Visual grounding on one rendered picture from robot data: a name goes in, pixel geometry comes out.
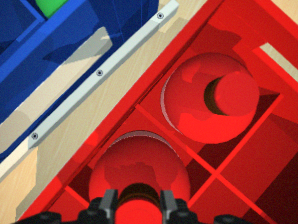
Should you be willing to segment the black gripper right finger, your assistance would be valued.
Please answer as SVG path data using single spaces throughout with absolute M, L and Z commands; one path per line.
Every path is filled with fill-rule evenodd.
M 197 214 L 189 210 L 185 200 L 174 198 L 172 190 L 160 190 L 160 206 L 162 224 L 207 224 L 198 221 Z M 213 224 L 253 223 L 231 214 L 224 214 L 215 216 Z

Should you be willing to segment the red plastic crate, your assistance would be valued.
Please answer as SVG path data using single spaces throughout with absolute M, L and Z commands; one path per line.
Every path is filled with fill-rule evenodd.
M 298 70 L 298 25 L 271 0 L 207 0 L 19 220 L 43 211 L 60 213 L 62 222 L 77 220 L 90 204 L 89 180 L 100 156 L 119 136 L 148 130 L 166 139 L 184 163 L 188 208 L 199 222 L 213 224 L 215 216 L 231 214 L 253 224 L 298 224 L 298 82 L 260 48 L 267 42 Z M 160 108 L 168 77 L 206 52 L 240 61 L 259 88 L 251 123 L 217 144 L 184 136 Z

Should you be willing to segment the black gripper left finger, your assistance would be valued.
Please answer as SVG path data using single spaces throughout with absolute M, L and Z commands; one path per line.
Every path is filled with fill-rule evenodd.
M 118 189 L 106 189 L 103 197 L 92 199 L 88 209 L 79 212 L 77 220 L 62 222 L 60 213 L 44 211 L 11 224 L 115 224 L 117 203 Z

